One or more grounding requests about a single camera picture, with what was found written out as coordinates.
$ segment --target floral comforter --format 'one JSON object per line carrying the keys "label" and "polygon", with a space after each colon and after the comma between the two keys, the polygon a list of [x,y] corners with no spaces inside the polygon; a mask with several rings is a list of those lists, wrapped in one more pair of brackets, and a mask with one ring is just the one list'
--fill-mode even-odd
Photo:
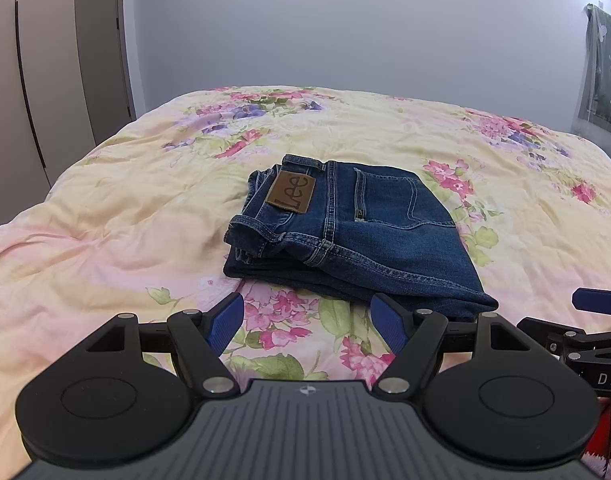
{"label": "floral comforter", "polygon": [[[223,360],[241,383],[374,382],[393,356],[365,305],[221,271],[248,175],[285,153],[414,171],[450,211],[500,314],[611,330],[611,317],[570,303],[579,286],[611,288],[611,161],[591,142],[363,92],[194,92],[127,125],[0,227],[0,480],[28,461],[16,394],[119,312],[165,320],[239,290],[245,320]],[[172,369],[165,355],[144,358]]]}

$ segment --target lee leather patch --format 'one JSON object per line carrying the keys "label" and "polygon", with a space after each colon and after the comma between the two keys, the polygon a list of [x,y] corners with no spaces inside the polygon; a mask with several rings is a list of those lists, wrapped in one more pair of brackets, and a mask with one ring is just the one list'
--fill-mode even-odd
{"label": "lee leather patch", "polygon": [[281,170],[269,189],[266,202],[295,213],[305,213],[312,199],[314,184],[316,180],[310,175]]}

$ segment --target red fabric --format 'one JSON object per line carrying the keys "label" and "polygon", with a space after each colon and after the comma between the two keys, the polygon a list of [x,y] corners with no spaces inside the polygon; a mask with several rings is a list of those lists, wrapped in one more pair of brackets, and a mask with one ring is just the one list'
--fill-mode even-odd
{"label": "red fabric", "polygon": [[609,454],[609,443],[610,443],[610,411],[611,402],[610,399],[601,399],[601,404],[604,409],[601,412],[601,418],[599,418],[599,425],[597,426],[592,438],[586,447],[586,453],[593,454],[595,456],[602,456],[607,458]]}

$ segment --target blue denim jeans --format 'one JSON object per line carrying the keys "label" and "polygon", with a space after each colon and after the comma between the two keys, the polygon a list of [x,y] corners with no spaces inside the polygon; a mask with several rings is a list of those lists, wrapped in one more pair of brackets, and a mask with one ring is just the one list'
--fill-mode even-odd
{"label": "blue denim jeans", "polygon": [[[278,172],[316,179],[306,213],[265,202]],[[224,240],[223,272],[349,301],[384,292],[413,310],[473,320],[494,310],[447,210],[414,173],[285,155],[255,171]]]}

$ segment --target metal bolt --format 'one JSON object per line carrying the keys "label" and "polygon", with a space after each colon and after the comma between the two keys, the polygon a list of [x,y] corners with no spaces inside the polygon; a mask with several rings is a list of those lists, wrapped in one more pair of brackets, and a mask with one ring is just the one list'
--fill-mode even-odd
{"label": "metal bolt", "polygon": [[386,394],[402,394],[410,389],[410,383],[400,377],[386,377],[379,381],[379,388]]}
{"label": "metal bolt", "polygon": [[211,394],[224,394],[234,387],[234,382],[227,377],[210,377],[203,381],[203,388]]}

